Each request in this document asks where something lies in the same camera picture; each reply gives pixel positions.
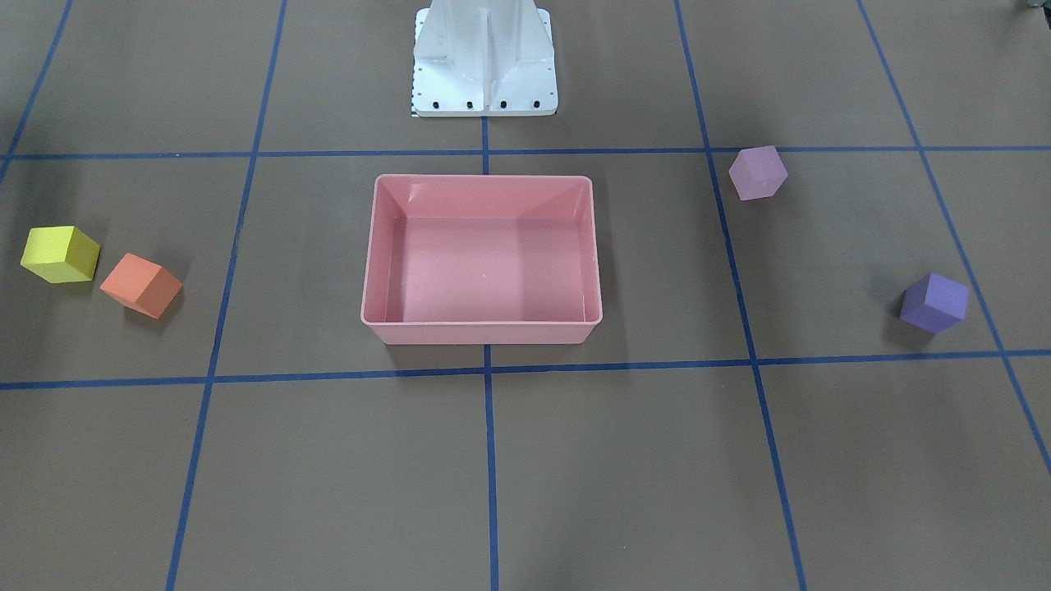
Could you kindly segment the purple foam block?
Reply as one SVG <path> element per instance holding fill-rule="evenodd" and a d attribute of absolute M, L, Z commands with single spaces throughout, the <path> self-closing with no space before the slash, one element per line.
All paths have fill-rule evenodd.
<path fill-rule="evenodd" d="M 925 332 L 940 334 L 965 321 L 970 288 L 937 273 L 928 273 L 908 286 L 898 317 Z"/>

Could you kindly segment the light pink foam block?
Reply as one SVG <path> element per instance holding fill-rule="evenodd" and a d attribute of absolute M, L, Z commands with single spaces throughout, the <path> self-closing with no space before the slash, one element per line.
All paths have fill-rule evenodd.
<path fill-rule="evenodd" d="M 741 201 L 772 197 L 788 179 L 781 154 L 772 145 L 740 150 L 728 175 Z"/>

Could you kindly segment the orange foam block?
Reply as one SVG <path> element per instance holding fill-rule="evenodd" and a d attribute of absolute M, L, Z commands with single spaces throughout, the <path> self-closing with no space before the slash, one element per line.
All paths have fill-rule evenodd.
<path fill-rule="evenodd" d="M 161 319 L 181 292 L 183 284 L 165 267 L 127 252 L 100 289 L 123 306 L 150 318 Z"/>

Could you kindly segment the yellow foam block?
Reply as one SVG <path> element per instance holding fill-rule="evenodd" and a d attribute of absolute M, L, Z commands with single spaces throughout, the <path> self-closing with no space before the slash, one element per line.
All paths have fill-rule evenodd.
<path fill-rule="evenodd" d="M 30 228 L 21 266 L 51 284 L 90 282 L 101 247 L 75 226 Z"/>

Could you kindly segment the pink plastic bin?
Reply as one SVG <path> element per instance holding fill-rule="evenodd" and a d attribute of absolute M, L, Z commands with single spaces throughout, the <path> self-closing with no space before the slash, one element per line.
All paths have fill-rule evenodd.
<path fill-rule="evenodd" d="M 603 317 L 586 176 L 376 179 L 360 322 L 384 344 L 575 345 Z"/>

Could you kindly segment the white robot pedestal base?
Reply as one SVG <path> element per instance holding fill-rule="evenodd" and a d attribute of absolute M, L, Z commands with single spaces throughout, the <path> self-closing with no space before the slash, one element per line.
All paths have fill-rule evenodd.
<path fill-rule="evenodd" d="M 433 1 L 415 14 L 416 117 L 558 111 L 552 19 L 533 1 Z"/>

